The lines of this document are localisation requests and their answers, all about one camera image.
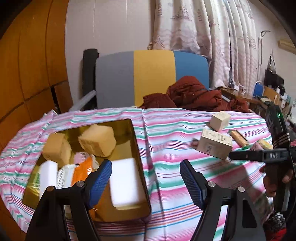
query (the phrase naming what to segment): cup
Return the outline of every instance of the cup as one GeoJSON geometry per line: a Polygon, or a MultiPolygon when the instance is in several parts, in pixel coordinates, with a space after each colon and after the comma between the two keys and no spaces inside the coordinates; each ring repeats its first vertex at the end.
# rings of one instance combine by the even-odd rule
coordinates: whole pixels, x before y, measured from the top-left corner
{"type": "Polygon", "coordinates": [[[239,92],[244,95],[246,93],[246,87],[244,87],[243,85],[239,86],[239,92]]]}

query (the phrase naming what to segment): metal screw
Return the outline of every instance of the metal screw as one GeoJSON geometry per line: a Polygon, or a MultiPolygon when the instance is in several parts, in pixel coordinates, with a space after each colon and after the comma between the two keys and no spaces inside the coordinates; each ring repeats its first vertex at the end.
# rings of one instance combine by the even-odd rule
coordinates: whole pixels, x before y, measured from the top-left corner
{"type": "Polygon", "coordinates": [[[84,186],[84,181],[78,181],[78,182],[76,183],[76,185],[77,185],[78,187],[83,187],[83,186],[84,186]]]}
{"type": "Polygon", "coordinates": [[[240,187],[238,187],[237,188],[240,192],[244,192],[246,189],[244,188],[244,187],[242,187],[242,186],[240,186],[240,187]]]}
{"type": "Polygon", "coordinates": [[[208,183],[207,183],[210,187],[214,187],[214,186],[216,186],[216,183],[215,182],[213,182],[213,181],[209,181],[208,183]]]}
{"type": "Polygon", "coordinates": [[[46,190],[47,190],[48,192],[53,191],[53,189],[54,189],[54,186],[49,186],[48,188],[46,188],[46,190]]]}

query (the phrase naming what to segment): chair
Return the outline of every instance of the chair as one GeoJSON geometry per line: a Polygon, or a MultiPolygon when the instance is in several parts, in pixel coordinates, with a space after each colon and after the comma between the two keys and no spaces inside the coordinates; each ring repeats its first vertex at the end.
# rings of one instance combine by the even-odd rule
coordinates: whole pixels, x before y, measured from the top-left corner
{"type": "Polygon", "coordinates": [[[99,57],[96,60],[95,90],[69,111],[82,109],[96,96],[97,108],[140,106],[143,96],[166,93],[185,75],[195,76],[209,89],[207,59],[169,50],[137,50],[99,57]]]}

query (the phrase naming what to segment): yellow sponge cube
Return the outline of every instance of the yellow sponge cube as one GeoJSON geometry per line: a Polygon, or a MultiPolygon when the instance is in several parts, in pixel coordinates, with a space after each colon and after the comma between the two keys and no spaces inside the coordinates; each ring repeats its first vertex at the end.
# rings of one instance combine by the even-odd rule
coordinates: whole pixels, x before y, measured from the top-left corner
{"type": "Polygon", "coordinates": [[[44,158],[56,162],[59,168],[69,164],[71,154],[71,146],[62,133],[51,134],[42,151],[44,158]]]}
{"type": "Polygon", "coordinates": [[[95,156],[110,156],[116,146],[114,131],[110,126],[92,125],[78,137],[86,152],[95,156]]]}

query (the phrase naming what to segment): curtain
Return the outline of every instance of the curtain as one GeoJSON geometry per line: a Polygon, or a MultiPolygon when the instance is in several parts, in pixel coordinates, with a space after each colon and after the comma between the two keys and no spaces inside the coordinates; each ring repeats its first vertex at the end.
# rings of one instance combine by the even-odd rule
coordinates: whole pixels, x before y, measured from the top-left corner
{"type": "Polygon", "coordinates": [[[228,87],[232,71],[253,95],[258,54],[247,0],[157,0],[152,49],[203,55],[211,88],[228,87]]]}

